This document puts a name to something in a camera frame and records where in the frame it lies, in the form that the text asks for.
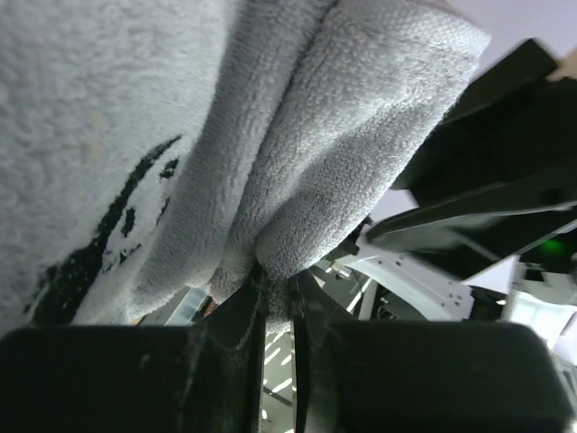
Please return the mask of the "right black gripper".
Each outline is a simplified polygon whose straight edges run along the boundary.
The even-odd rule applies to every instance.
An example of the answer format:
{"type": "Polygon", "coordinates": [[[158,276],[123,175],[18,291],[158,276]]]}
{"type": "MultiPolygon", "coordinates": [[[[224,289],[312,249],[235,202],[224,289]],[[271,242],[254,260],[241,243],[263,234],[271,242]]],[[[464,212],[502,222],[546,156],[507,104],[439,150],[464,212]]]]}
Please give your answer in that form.
{"type": "MultiPolygon", "coordinates": [[[[473,81],[394,181],[420,205],[511,182],[576,153],[576,81],[535,39],[473,81]]],[[[576,178],[525,178],[378,223],[369,244],[466,280],[519,254],[515,277],[576,273],[576,178]]]]}

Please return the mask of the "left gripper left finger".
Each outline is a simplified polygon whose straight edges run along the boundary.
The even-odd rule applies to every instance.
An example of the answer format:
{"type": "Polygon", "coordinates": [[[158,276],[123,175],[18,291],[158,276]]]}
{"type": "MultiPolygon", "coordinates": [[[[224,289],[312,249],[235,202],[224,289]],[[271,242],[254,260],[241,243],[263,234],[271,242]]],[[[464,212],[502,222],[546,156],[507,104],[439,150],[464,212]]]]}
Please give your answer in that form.
{"type": "Polygon", "coordinates": [[[1,342],[4,432],[255,432],[267,279],[192,326],[27,327],[1,342]]]}

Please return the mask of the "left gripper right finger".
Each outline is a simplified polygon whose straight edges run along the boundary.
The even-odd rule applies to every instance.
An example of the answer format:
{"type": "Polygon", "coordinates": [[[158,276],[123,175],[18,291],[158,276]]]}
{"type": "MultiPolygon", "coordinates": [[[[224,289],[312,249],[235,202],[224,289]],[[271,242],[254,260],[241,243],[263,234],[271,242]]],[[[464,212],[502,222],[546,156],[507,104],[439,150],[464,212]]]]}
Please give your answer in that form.
{"type": "Polygon", "coordinates": [[[528,327],[354,318],[289,281],[297,432],[563,432],[566,392],[528,327]]]}

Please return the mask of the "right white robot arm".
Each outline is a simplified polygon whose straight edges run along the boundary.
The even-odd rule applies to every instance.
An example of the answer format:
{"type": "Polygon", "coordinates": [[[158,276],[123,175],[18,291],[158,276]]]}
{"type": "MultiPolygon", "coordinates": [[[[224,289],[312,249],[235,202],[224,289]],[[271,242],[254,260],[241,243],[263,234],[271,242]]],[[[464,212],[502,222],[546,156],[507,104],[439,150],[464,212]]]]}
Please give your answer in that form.
{"type": "Polygon", "coordinates": [[[513,255],[532,294],[572,302],[576,251],[576,81],[534,39],[472,82],[393,183],[415,209],[364,221],[334,267],[381,286],[398,317],[494,318],[494,294],[467,281],[513,255]]]}

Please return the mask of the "grey cloth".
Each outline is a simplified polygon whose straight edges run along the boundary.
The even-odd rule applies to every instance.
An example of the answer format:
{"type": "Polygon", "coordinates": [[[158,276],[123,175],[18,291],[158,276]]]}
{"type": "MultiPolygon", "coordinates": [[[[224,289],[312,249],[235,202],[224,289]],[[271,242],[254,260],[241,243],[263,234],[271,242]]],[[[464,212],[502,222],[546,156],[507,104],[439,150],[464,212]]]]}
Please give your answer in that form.
{"type": "Polygon", "coordinates": [[[2,332],[305,270],[489,40],[445,1],[2,2],[2,332]]]}

